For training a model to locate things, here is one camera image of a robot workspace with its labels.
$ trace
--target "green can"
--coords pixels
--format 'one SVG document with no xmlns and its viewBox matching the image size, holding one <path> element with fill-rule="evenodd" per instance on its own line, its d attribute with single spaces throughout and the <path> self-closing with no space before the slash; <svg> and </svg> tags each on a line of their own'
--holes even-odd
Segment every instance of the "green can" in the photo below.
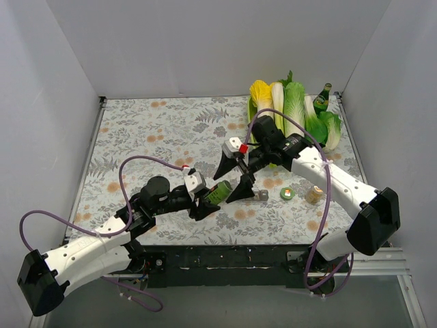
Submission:
<svg viewBox="0 0 437 328">
<path fill-rule="evenodd" d="M 209 200 L 211 204 L 219 205 L 232 192 L 232 186 L 227 180 L 220 181 L 213 186 L 205 195 L 205 199 Z"/>
</svg>

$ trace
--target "gray wall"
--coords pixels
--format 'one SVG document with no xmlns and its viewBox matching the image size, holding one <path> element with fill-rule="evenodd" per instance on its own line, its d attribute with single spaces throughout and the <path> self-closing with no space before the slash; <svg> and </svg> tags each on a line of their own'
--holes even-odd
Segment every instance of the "gray wall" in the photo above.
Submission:
<svg viewBox="0 0 437 328">
<path fill-rule="evenodd" d="M 18 222 L 43 208 L 67 217 L 96 119 L 98 98 L 44 0 L 0 0 L 0 327 L 26 327 L 31 312 L 16 278 L 27 250 Z M 31 217 L 41 250 L 65 226 Z"/>
<path fill-rule="evenodd" d="M 414 288 L 437 327 L 437 3 L 392 1 L 344 93 L 370 183 L 399 193 Z"/>
<path fill-rule="evenodd" d="M 47 0 L 109 98 L 248 94 L 289 69 L 343 90 L 390 0 Z"/>
</svg>

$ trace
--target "floral pattern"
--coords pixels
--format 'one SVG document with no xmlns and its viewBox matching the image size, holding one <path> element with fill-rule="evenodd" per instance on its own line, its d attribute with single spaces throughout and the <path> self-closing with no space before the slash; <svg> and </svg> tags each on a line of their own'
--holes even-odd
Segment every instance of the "floral pattern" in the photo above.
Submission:
<svg viewBox="0 0 437 328">
<path fill-rule="evenodd" d="M 118 170 L 127 157 L 155 156 L 178 166 L 199 170 L 209 187 L 221 158 L 221 145 L 230 137 L 244 139 L 247 131 L 248 96 L 214 98 L 108 100 L 75 224 L 94 229 L 124 206 Z M 329 111 L 340 113 L 335 97 Z M 344 124 L 341 141 L 327 154 L 341 169 L 362 180 L 352 144 Z M 152 176 L 162 174 L 171 187 L 182 184 L 182 174 L 145 160 L 129 162 L 123 179 L 129 195 L 139 192 Z M 229 172 L 224 179 L 235 187 L 240 173 Z M 311 243 L 320 224 L 324 203 L 310 205 L 305 193 L 311 183 L 282 167 L 267 167 L 255 175 L 256 189 L 267 189 L 267 202 L 237 201 L 222 204 L 220 211 L 195 222 L 187 212 L 156 218 L 156 227 L 139 237 L 144 245 L 215 245 Z M 279 191 L 290 186 L 296 196 L 282 200 Z M 324 229 L 335 231 L 351 219 L 332 202 Z M 81 234 L 69 231 L 71 238 Z"/>
</svg>

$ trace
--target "purple cable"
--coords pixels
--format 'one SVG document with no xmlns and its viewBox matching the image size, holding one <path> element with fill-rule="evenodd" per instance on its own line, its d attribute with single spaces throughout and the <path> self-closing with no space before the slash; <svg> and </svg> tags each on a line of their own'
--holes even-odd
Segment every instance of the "purple cable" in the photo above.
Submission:
<svg viewBox="0 0 437 328">
<path fill-rule="evenodd" d="M 152 312 L 160 312 L 160 311 L 164 308 L 164 303 L 163 303 L 163 302 L 162 302 L 162 301 L 161 301 L 161 300 L 160 300 L 156 295 L 153 295 L 153 294 L 151 294 L 151 293 L 149 293 L 149 292 L 146 292 L 146 291 L 144 291 L 144 290 L 141 290 L 141 289 L 138 289 L 138 288 L 132 287 L 131 285 L 123 284 L 122 282 L 117 282 L 117 281 L 115 281 L 115 280 L 112 280 L 112 279 L 109 279 L 109 278 L 106 278 L 106 277 L 102 277 L 102 279 L 103 279 L 104 281 L 106 281 L 106 282 L 110 282 L 111 284 L 114 284 L 114 285 L 117 285 L 117 286 L 120 286 L 120 287 L 127 288 L 127 289 L 129 289 L 129 290 L 134 291 L 134 292 L 139 292 L 139 293 L 141 293 L 141 294 L 143 294 L 143 295 L 146 295 L 146 296 L 150 297 L 151 299 L 154 299 L 155 301 L 157 301 L 157 302 L 159 303 L 159 307 L 158 307 L 158 308 L 150 307 L 150 306 L 148 306 L 146 303 L 144 303 L 142 300 L 140 300 L 140 299 L 138 299 L 138 298 L 136 298 L 136 297 L 134 297 L 134 296 L 130 296 L 130 295 L 128 295 L 128 294 L 124 294 L 124 293 L 123 293 L 123 296 L 125 296 L 127 299 L 129 299 L 129 297 L 130 297 L 130 299 L 132 299 L 134 302 L 138 303 L 138 304 L 141 305 L 143 308 L 146 308 L 146 309 L 149 310 L 149 311 L 152 311 Z"/>
<path fill-rule="evenodd" d="M 291 122 L 292 124 L 294 124 L 299 130 L 301 130 L 306 136 L 308 136 L 310 138 L 310 140 L 313 142 L 314 146 L 317 148 L 317 150 L 320 153 L 320 156 L 322 157 L 323 162 L 327 163 L 328 160 L 326 158 L 325 153 L 323 152 L 322 147 L 320 147 L 319 143 L 317 142 L 317 140 L 315 140 L 315 138 L 308 133 L 303 127 L 301 127 L 299 124 L 297 124 L 295 121 L 293 121 L 291 118 L 289 118 L 288 116 L 284 115 L 283 113 L 281 113 L 280 111 L 277 111 L 276 109 L 262 109 L 261 111 L 258 111 L 254 116 L 253 119 L 251 120 L 251 123 L 249 124 L 249 130 L 247 131 L 247 135 L 246 135 L 246 139 L 244 140 L 244 144 L 247 144 L 249 142 L 249 138 L 251 137 L 251 131 L 253 128 L 253 124 L 255 123 L 255 120 L 257 119 L 257 117 L 266 111 L 271 111 L 275 114 L 278 114 L 280 116 L 282 116 L 283 118 L 285 118 L 286 120 L 288 120 L 289 122 Z M 315 249 L 320 241 L 320 237 L 322 236 L 322 231 L 323 231 L 323 227 L 325 225 L 326 222 L 326 218 L 328 217 L 328 212 L 329 212 L 329 203 L 330 203 L 330 195 L 331 195 L 331 187 L 330 187 L 330 170 L 329 170 L 329 165 L 325 165 L 324 169 L 326 171 L 326 203 L 325 203 L 325 209 L 322 215 L 322 220 L 320 221 L 320 226 L 319 226 L 319 230 L 317 231 L 317 234 L 315 235 L 315 239 L 313 241 L 313 245 L 311 247 L 311 251 L 309 252 L 309 257 L 308 257 L 308 261 L 307 261 L 307 265 L 305 266 L 305 271 L 304 271 L 304 284 L 305 284 L 305 288 L 309 289 L 309 290 L 313 290 L 316 289 L 318 287 L 320 287 L 321 285 L 323 285 L 325 282 L 327 282 L 342 266 L 343 264 L 348 260 L 348 255 L 344 256 L 343 259 L 341 260 L 341 262 L 339 263 L 339 265 L 337 265 L 337 267 L 332 270 L 324 279 L 322 279 L 320 282 L 310 286 L 308 285 L 308 274 L 309 274 L 309 269 L 311 266 L 311 262 L 313 261 L 314 258 L 314 253 L 315 253 Z M 346 275 L 346 278 L 344 280 L 344 282 L 342 283 L 342 285 L 336 289 L 336 291 L 325 295 L 325 297 L 329 297 L 329 296 L 333 296 L 335 294 L 337 294 L 346 284 L 346 282 L 349 280 L 349 276 L 350 273 L 352 272 L 352 265 L 354 263 L 354 257 L 352 254 L 351 257 L 351 262 L 350 262 L 350 267 L 349 267 L 349 271 L 348 274 Z"/>
<path fill-rule="evenodd" d="M 126 189 L 124 188 L 124 183 L 123 183 L 123 168 L 124 168 L 124 166 L 128 162 L 130 162 L 133 159 L 149 159 L 151 161 L 160 163 L 160 164 L 162 164 L 164 166 L 170 167 L 171 169 L 178 169 L 180 171 L 183 170 L 182 167 L 178 167 L 178 166 L 172 165 L 170 163 L 167 163 L 166 161 L 163 161 L 161 159 L 155 159 L 154 157 L 145 156 L 145 155 L 132 156 L 132 157 L 129 157 L 126 160 L 124 160 L 124 162 L 120 165 L 120 169 L 118 171 L 118 179 L 119 179 L 119 182 L 120 182 L 120 189 L 122 190 L 124 200 L 126 201 L 126 205 L 128 207 L 128 213 L 129 213 L 128 223 L 124 226 L 123 229 L 121 229 L 119 231 L 112 232 L 112 233 L 109 233 L 109 234 L 100 234 L 101 237 L 117 236 L 118 234 L 121 234 L 122 232 L 126 231 L 129 228 L 130 224 L 132 223 L 132 208 L 131 208 L 131 206 L 129 204 L 129 197 L 128 197 L 127 193 L 126 193 Z M 83 229 L 83 228 L 79 227 L 78 225 L 70 223 L 67 220 L 62 219 L 61 217 L 58 217 L 57 215 L 55 215 L 53 213 L 47 212 L 46 210 L 31 210 L 30 212 L 27 212 L 26 214 L 24 214 L 23 217 L 20 220 L 20 237 L 21 237 L 21 240 L 23 241 L 23 244 L 25 244 L 26 248 L 29 251 L 33 251 L 33 248 L 27 242 L 27 239 L 26 239 L 25 233 L 24 233 L 24 229 L 23 229 L 23 224 L 24 224 L 26 218 L 29 215 L 32 215 L 32 214 L 47 215 L 47 216 L 52 217 L 55 220 L 58 220 L 59 222 L 65 224 L 66 226 L 69 226 L 70 228 L 76 229 L 76 230 L 78 230 L 78 231 L 80 231 L 80 232 L 82 232 L 84 234 L 88 234 L 90 236 L 97 236 L 97 234 L 95 232 Z"/>
</svg>

